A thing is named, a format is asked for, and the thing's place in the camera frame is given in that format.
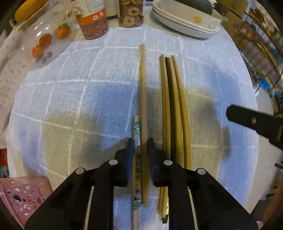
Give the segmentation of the grey checked tablecloth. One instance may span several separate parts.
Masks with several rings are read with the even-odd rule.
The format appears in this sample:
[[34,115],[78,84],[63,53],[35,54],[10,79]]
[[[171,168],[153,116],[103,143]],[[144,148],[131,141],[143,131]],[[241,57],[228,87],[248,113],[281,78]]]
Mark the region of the grey checked tablecloth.
[[51,64],[31,70],[9,124],[13,175],[44,173],[58,187],[74,169],[109,160],[133,131],[139,44],[146,45],[149,136],[162,143],[159,57],[175,55],[188,106],[192,167],[205,168],[242,205],[258,158],[258,136],[226,118],[231,104],[256,108],[245,63],[225,29],[201,40],[177,34],[154,15],[126,29],[72,43]]

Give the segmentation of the black chopstick gold band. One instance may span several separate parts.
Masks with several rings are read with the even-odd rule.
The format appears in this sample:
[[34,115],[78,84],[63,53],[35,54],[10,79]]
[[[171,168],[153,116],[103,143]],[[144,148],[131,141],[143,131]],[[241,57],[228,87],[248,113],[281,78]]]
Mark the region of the black chopstick gold band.
[[171,124],[171,120],[173,118],[173,93],[170,89],[171,87],[171,74],[170,74],[170,68],[169,68],[169,63],[168,63],[168,57],[165,57],[166,61],[166,69],[167,69],[167,79],[168,79],[168,89],[169,89],[169,100],[170,100],[170,125],[171,125],[171,153],[170,153],[170,160],[175,159],[175,154],[174,154],[174,142],[173,142],[173,132],[174,132],[174,126]]

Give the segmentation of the light bamboo chopstick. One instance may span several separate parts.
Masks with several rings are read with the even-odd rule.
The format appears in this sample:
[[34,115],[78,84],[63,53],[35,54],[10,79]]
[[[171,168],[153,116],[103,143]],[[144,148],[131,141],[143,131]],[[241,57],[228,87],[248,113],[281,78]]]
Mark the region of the light bamboo chopstick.
[[[159,57],[159,69],[160,69],[161,94],[162,94],[162,150],[164,150],[165,146],[166,146],[166,130],[165,130],[166,115],[165,115],[165,111],[164,111],[163,67],[162,67],[161,56]],[[164,208],[164,187],[160,188],[160,197],[159,197],[158,208],[159,208],[161,218],[165,218],[165,216],[166,216],[165,209],[166,208]]]

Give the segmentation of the large orange on jar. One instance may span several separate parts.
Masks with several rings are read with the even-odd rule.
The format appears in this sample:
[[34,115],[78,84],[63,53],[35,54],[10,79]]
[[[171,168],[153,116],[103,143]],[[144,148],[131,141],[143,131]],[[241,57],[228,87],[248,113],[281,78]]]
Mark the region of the large orange on jar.
[[26,0],[15,12],[16,22],[23,22],[45,5],[47,0]]

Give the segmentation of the stacked white plates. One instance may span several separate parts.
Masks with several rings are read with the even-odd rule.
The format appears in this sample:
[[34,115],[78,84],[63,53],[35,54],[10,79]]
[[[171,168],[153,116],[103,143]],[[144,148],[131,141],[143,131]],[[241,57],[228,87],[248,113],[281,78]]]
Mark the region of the stacked white plates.
[[173,16],[167,16],[166,13],[162,13],[162,10],[159,8],[159,2],[160,0],[154,0],[152,2],[152,10],[156,19],[158,19],[159,22],[161,22],[165,26],[182,34],[196,38],[210,38],[218,33],[219,28],[216,31],[209,32],[203,30],[202,28],[198,29],[195,26],[190,26],[188,24],[177,21],[173,18]]

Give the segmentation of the lone light wooden chopstick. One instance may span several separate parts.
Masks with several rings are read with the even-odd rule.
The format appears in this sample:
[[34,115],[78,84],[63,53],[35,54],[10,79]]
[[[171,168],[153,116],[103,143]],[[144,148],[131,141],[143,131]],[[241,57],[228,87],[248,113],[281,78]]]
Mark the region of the lone light wooden chopstick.
[[140,45],[140,116],[141,116],[141,156],[142,156],[142,204],[149,206],[150,169],[148,159],[148,108],[147,108],[147,87],[146,87],[146,48],[145,44]]

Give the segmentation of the floral side table cloth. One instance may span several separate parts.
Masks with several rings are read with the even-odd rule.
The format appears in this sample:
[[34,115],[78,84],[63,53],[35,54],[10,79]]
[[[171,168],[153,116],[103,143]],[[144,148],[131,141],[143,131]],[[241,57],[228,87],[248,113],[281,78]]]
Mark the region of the floral side table cloth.
[[17,47],[22,32],[14,31],[1,47],[1,135],[7,129],[10,116],[29,117],[40,104],[50,86],[40,84],[44,68],[35,68]]

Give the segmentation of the green kabocha squash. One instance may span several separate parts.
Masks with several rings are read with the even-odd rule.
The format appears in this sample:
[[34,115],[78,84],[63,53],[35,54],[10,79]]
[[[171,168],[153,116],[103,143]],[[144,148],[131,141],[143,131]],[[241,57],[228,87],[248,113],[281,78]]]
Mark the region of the green kabocha squash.
[[212,14],[212,4],[208,0],[177,0],[179,3],[188,5],[194,9]]

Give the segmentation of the dried slices jar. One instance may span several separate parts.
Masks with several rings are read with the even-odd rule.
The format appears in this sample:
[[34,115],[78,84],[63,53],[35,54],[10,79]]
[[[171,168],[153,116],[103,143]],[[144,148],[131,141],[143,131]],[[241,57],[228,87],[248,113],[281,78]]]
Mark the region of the dried slices jar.
[[119,1],[119,22],[124,28],[138,27],[143,24],[143,0],[120,0]]

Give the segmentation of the disposable chopsticks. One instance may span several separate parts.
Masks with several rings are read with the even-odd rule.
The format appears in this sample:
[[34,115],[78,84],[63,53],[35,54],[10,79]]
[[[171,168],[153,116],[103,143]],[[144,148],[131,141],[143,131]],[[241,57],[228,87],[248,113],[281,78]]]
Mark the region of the disposable chopsticks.
[[134,155],[132,165],[131,229],[141,229],[142,207],[142,157],[140,153],[141,120],[134,116],[133,140]]

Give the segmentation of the red spice jar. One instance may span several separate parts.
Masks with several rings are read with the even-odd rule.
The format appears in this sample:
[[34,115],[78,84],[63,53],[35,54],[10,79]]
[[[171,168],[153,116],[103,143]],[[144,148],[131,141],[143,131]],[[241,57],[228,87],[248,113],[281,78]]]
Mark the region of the red spice jar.
[[108,23],[103,0],[77,0],[71,2],[85,39],[94,40],[107,33]]

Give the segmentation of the glass jar with kumquats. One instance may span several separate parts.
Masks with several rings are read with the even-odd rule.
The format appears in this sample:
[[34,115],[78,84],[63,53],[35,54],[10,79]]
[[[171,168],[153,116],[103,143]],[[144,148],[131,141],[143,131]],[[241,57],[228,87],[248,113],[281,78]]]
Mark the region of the glass jar with kumquats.
[[24,29],[21,51],[33,68],[50,64],[75,37],[76,17],[70,4],[57,3]]

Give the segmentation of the pink perforated utensil holder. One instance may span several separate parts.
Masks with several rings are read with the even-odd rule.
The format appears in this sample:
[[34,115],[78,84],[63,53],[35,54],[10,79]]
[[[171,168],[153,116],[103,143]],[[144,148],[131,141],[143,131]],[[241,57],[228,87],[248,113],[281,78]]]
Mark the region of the pink perforated utensil holder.
[[51,193],[46,177],[1,178],[1,201],[21,228]]

